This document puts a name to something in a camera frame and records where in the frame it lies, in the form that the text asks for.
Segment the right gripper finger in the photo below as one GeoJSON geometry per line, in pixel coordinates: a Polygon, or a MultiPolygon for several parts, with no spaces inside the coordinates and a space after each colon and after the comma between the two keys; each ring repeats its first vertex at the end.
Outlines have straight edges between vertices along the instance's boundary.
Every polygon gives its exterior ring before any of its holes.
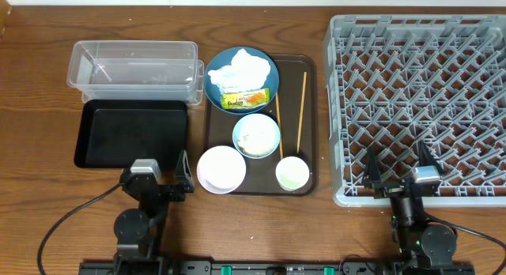
{"type": "Polygon", "coordinates": [[[367,164],[364,169],[363,184],[380,184],[382,182],[380,169],[372,147],[368,147],[366,155],[367,164]]]}
{"type": "Polygon", "coordinates": [[[418,166],[419,167],[433,166],[438,171],[438,173],[440,175],[445,174],[444,169],[436,161],[435,157],[429,151],[429,147],[423,141],[419,141],[417,143],[417,156],[418,156],[418,166]]]}

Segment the white napkin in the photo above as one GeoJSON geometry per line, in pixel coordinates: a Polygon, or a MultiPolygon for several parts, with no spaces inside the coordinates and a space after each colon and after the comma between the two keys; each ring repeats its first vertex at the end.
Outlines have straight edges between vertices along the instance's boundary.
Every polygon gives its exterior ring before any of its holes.
{"type": "Polygon", "coordinates": [[[228,65],[210,70],[208,75],[211,83],[218,87],[221,94],[225,94],[261,89],[270,71],[271,66],[266,59],[241,48],[228,65]]]}

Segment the dark blue plate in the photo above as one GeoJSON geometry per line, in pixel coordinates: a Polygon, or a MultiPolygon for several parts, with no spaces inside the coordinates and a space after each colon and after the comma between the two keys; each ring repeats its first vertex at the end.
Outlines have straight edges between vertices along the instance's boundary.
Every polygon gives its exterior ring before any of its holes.
{"type": "Polygon", "coordinates": [[[222,51],[221,53],[216,55],[210,61],[208,66],[206,67],[206,71],[203,75],[203,88],[204,88],[207,98],[215,107],[217,107],[218,109],[225,111],[227,113],[233,114],[233,115],[246,115],[246,114],[260,111],[262,108],[264,108],[270,102],[269,101],[267,104],[257,107],[257,108],[253,108],[253,109],[225,110],[221,107],[221,96],[224,94],[221,94],[218,87],[211,83],[210,76],[208,75],[208,72],[210,70],[217,70],[224,65],[228,65],[231,62],[232,57],[241,48],[244,48],[249,54],[254,55],[254,56],[259,56],[261,58],[266,59],[269,62],[270,66],[271,66],[271,71],[270,71],[270,74],[267,76],[264,86],[261,87],[261,89],[264,89],[264,88],[269,89],[270,101],[272,101],[272,99],[276,95],[276,93],[278,91],[278,86],[280,83],[278,68],[274,64],[273,60],[262,51],[259,51],[255,48],[252,48],[252,47],[233,47],[233,48],[229,48],[225,51],[222,51]]]}

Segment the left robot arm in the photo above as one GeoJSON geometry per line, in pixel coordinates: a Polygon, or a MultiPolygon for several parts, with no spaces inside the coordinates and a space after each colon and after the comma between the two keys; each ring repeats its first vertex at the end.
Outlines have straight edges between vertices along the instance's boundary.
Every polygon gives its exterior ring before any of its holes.
{"type": "Polygon", "coordinates": [[[161,184],[160,176],[159,165],[154,159],[137,159],[120,176],[120,187],[138,201],[138,207],[123,211],[115,220],[114,275],[172,272],[168,256],[160,251],[160,243],[169,204],[184,201],[195,189],[187,152],[182,150],[177,160],[175,184],[161,184]]]}

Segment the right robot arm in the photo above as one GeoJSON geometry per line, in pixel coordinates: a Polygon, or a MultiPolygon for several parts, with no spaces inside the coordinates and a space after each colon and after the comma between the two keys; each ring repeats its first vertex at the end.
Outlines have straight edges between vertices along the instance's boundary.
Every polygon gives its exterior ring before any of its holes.
{"type": "Polygon", "coordinates": [[[453,265],[457,236],[451,228],[436,224],[425,213],[423,198],[432,196],[445,175],[444,169],[423,142],[417,143],[419,164],[396,181],[382,180],[373,149],[367,149],[362,184],[374,190],[374,198],[387,198],[392,208],[393,238],[404,262],[397,268],[446,269],[453,265]]]}

